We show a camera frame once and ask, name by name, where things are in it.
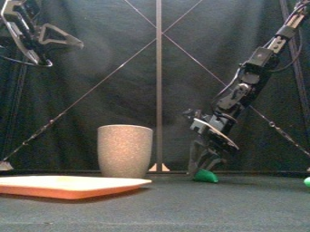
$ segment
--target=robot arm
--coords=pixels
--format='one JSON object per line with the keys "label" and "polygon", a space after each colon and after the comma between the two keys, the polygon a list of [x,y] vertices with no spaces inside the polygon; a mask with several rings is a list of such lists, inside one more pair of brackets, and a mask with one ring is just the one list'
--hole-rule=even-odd
{"label": "robot arm", "polygon": [[223,95],[222,93],[230,90],[230,93],[216,102],[212,116],[202,115],[200,111],[184,112],[186,117],[194,120],[191,129],[199,134],[190,148],[188,174],[192,178],[199,170],[211,170],[214,165],[222,162],[224,153],[236,153],[238,145],[227,134],[236,123],[240,112],[265,88],[273,70],[278,66],[278,56],[309,15],[306,9],[309,4],[310,0],[303,0],[297,4],[271,42],[265,47],[258,47],[248,61],[240,65],[231,84],[220,92]]}

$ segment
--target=wire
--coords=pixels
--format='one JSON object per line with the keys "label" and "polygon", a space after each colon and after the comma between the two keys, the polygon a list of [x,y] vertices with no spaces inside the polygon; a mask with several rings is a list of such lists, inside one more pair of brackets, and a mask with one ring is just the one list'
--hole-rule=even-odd
{"label": "wire", "polygon": [[35,64],[35,63],[28,63],[28,62],[24,62],[24,61],[20,61],[20,60],[16,60],[13,58],[9,58],[4,55],[0,55],[0,58],[5,61],[9,61],[12,63],[20,63],[20,64],[24,64],[24,65],[28,65],[28,66],[33,66],[33,67],[41,67],[41,68],[49,68],[53,66],[52,62],[49,60],[45,60],[47,61],[47,64]]}

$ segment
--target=dark table surface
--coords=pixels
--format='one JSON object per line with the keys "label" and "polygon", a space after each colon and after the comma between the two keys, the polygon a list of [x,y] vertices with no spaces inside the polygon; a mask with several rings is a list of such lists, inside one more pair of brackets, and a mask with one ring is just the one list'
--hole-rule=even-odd
{"label": "dark table surface", "polygon": [[302,178],[148,175],[151,184],[79,200],[0,194],[0,231],[310,231]]}

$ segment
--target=metal rod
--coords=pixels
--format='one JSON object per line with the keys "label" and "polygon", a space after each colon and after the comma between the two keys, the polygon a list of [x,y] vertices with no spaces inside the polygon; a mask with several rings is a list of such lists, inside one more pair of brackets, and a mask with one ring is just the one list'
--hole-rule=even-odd
{"label": "metal rod", "polygon": [[162,0],[156,0],[156,171],[162,171]]}

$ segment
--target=orange tray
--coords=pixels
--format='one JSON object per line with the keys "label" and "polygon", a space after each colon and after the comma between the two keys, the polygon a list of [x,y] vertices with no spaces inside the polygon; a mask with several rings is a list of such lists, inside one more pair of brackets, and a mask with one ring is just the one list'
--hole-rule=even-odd
{"label": "orange tray", "polygon": [[79,199],[138,189],[148,179],[27,176],[0,178],[0,193],[45,198]]}

